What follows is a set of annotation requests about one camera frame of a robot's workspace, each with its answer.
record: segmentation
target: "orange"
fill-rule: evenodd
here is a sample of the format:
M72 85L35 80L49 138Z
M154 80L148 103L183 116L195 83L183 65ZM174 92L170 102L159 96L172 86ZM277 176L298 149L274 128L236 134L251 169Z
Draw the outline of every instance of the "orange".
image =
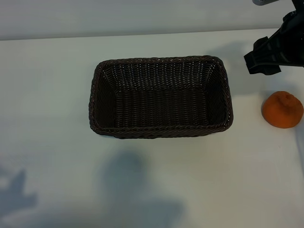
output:
M291 128L296 126L303 116L301 102L285 91L272 94L264 103L262 114L265 120L275 127Z

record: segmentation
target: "white table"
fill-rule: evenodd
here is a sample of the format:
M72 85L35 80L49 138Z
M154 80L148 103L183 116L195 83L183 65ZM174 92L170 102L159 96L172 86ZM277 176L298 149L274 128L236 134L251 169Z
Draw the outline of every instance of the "white table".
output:
M250 75L243 59L274 32L0 41L0 227L303 228L304 123L274 128L260 109L278 90L304 102L304 69ZM99 62L190 55L224 61L229 130L119 140L90 129Z

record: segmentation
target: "basket rim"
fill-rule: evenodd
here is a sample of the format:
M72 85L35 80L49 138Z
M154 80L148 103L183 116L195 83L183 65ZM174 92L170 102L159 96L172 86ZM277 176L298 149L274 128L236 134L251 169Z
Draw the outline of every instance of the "basket rim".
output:
M229 96L225 96L225 107L227 117L224 121L218 124L210 124L210 125L168 125L168 126L148 126L148 127L101 127L94 115L93 106L95 104L96 91L98 90L98 84L101 70L104 66L110 65L118 65L118 64L139 64L139 63L188 63L193 61L213 61L212 64L218 65L220 71L222 72L222 80L226 86L226 88L222 88L223 91L226 91ZM91 129L96 133L113 133L119 131L120 133L124 132L137 132L137 131L148 131L148 130L157 130L157 131L165 131L165 130L193 130L193 129L225 129L227 130L233 122L233 110L232 110L232 102L230 89L228 85L227 73L224 68L224 64L221 59L214 56L187 56L187 57L152 57L152 58L128 58L128 59L110 59L99 63L95 69L94 78L92 80L91 87L91 96L89 102L89 120Z

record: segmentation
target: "basket bottom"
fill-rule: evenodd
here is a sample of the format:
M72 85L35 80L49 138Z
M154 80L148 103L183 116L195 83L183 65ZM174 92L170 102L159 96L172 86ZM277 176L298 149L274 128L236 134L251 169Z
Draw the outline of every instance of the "basket bottom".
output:
M115 127L209 125L201 87L116 93Z

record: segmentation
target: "wicker basket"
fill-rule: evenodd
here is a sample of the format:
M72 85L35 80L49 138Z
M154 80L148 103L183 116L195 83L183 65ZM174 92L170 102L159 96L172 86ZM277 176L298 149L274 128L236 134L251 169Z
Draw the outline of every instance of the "wicker basket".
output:
M95 70L89 119L121 139L222 132L233 121L227 73L211 56L108 60Z

